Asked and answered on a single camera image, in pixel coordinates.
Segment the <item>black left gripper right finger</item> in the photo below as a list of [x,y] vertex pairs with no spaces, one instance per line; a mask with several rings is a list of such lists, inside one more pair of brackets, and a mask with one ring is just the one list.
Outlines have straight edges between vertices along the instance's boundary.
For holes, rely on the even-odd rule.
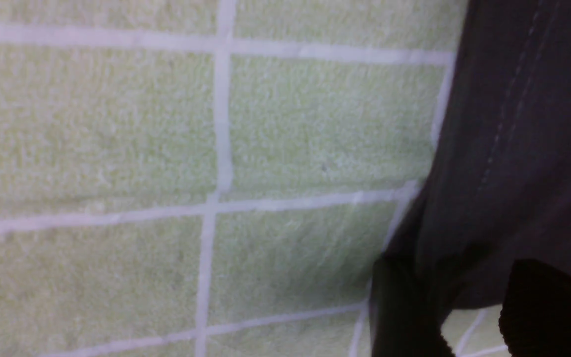
[[538,260],[515,261],[499,331],[513,357],[571,357],[571,276]]

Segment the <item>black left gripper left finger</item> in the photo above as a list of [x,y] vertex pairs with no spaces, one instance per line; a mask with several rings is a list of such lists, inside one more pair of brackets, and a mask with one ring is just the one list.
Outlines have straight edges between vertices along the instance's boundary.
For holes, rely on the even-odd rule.
[[379,257],[372,267],[372,357],[453,357],[442,334],[452,309],[418,278],[408,260]]

